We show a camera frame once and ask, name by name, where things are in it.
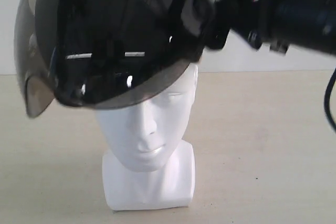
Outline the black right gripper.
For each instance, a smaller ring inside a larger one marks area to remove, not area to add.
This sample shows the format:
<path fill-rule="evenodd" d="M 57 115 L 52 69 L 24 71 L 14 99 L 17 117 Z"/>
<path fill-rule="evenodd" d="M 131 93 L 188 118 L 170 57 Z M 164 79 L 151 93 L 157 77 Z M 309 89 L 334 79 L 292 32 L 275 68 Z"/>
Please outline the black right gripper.
<path fill-rule="evenodd" d="M 270 51 L 286 54 L 288 43 L 271 37 L 271 7 L 272 0 L 216 0 L 215 20 L 206 47 L 223 49 L 233 31 L 255 51 L 268 44 Z"/>

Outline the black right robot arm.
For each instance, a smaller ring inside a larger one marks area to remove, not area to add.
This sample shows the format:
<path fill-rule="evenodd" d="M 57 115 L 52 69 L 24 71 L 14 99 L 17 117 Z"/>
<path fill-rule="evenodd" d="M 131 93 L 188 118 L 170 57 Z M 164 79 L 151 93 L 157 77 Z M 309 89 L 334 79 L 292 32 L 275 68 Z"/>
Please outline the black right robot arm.
<path fill-rule="evenodd" d="M 298 46 L 335 55 L 335 0 L 218 0 L 209 47 L 234 31 L 251 48 L 286 54 Z"/>

